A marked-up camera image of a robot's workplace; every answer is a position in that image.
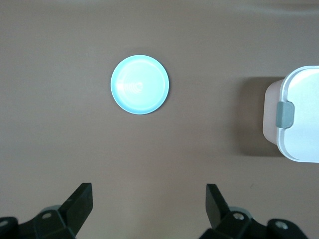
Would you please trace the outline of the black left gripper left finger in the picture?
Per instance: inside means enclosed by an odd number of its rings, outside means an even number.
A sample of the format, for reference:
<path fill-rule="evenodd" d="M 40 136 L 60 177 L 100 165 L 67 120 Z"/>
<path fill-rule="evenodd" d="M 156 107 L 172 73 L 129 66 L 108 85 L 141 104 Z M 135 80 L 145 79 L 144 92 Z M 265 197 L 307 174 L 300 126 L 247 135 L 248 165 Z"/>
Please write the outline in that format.
<path fill-rule="evenodd" d="M 75 239 L 93 209 L 91 183 L 82 183 L 62 205 L 43 209 L 19 224 L 15 217 L 0 219 L 2 239 Z"/>

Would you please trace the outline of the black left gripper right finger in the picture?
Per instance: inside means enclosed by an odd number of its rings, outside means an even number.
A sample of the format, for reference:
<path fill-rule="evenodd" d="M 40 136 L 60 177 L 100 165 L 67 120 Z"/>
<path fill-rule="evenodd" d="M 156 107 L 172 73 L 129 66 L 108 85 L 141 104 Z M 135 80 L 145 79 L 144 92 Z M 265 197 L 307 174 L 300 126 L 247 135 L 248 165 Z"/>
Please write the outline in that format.
<path fill-rule="evenodd" d="M 229 207 L 215 184 L 206 185 L 205 209 L 211 224 L 202 239 L 306 239 L 293 222 L 270 219 L 266 225 L 257 222 L 242 208 Z"/>

